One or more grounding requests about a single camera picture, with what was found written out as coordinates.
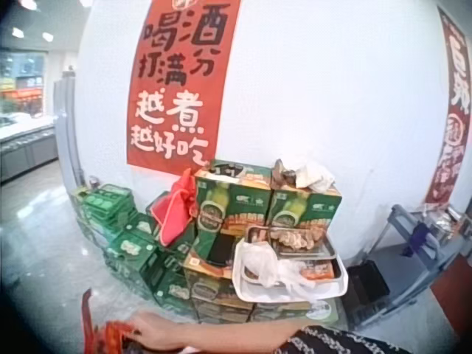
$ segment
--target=refrigerator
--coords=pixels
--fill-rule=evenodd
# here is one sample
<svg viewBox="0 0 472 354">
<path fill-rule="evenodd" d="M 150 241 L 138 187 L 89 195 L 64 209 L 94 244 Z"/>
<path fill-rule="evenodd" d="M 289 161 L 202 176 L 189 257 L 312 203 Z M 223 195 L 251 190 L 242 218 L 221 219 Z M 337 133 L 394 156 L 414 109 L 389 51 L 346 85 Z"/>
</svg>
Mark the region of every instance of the refrigerator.
<svg viewBox="0 0 472 354">
<path fill-rule="evenodd" d="M 60 169 L 67 193 L 85 184 L 75 137 L 75 76 L 69 74 L 54 83 L 55 135 Z"/>
</svg>

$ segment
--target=red bag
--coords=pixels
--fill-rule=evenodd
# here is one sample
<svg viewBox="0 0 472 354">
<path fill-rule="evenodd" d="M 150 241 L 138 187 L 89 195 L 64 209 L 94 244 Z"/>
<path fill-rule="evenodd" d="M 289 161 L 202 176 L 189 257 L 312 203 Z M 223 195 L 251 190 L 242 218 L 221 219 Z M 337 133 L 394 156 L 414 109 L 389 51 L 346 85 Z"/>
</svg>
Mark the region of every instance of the red bag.
<svg viewBox="0 0 472 354">
<path fill-rule="evenodd" d="M 195 216 L 195 178 L 187 168 L 172 185 L 170 193 L 159 199 L 150 212 L 161 225 L 159 240 L 163 246 L 169 246 L 180 236 L 188 223 Z"/>
</svg>

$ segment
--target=green bottle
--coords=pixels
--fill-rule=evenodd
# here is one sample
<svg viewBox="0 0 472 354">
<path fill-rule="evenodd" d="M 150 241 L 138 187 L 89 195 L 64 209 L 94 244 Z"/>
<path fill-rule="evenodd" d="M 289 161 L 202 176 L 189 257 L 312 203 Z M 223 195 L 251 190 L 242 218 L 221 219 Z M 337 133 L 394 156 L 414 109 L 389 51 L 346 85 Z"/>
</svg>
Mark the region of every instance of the green bottle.
<svg viewBox="0 0 472 354">
<path fill-rule="evenodd" d="M 198 227 L 210 232 L 218 232 L 226 216 L 229 204 L 229 184 L 216 182 L 216 187 L 206 193 L 198 214 Z"/>
<path fill-rule="evenodd" d="M 206 193 L 206 200 L 198 213 L 198 237 L 193 247 L 202 259 L 208 258 L 215 238 L 223 225 L 229 204 L 229 184 L 216 182 L 213 190 Z"/>
<path fill-rule="evenodd" d="M 273 226 L 279 227 L 295 227 L 298 225 L 300 218 L 307 209 L 308 205 L 307 192 L 298 192 L 295 198 L 288 199 L 282 210 L 280 210 L 272 221 Z"/>
</svg>

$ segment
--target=ceiling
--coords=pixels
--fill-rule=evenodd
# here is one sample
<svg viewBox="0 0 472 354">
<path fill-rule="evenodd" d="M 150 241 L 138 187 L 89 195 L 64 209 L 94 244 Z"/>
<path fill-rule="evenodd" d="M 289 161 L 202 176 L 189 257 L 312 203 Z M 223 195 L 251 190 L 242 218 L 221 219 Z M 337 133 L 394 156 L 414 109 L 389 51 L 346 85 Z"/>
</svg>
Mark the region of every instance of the ceiling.
<svg viewBox="0 0 472 354">
<path fill-rule="evenodd" d="M 90 13 L 79 0 L 36 0 L 38 9 L 24 9 L 16 0 L 1 22 L 1 47 L 34 50 L 79 50 L 80 39 Z M 13 27 L 24 32 L 24 38 L 12 36 Z M 42 35 L 54 35 L 46 42 Z"/>
</svg>

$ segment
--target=floor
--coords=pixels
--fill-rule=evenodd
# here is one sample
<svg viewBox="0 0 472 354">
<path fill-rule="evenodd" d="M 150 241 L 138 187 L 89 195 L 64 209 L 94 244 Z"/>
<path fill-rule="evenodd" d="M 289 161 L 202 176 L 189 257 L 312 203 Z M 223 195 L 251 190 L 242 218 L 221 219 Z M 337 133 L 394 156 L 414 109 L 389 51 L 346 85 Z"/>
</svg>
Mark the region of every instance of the floor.
<svg viewBox="0 0 472 354">
<path fill-rule="evenodd" d="M 142 308 L 173 318 L 108 273 L 101 251 L 74 220 L 58 162 L 2 186 L 1 219 L 2 288 L 52 352 L 83 351 L 80 299 L 87 288 L 94 291 L 90 305 L 98 325 Z M 421 354 L 447 353 L 457 340 L 431 291 L 361 334 Z"/>
</svg>

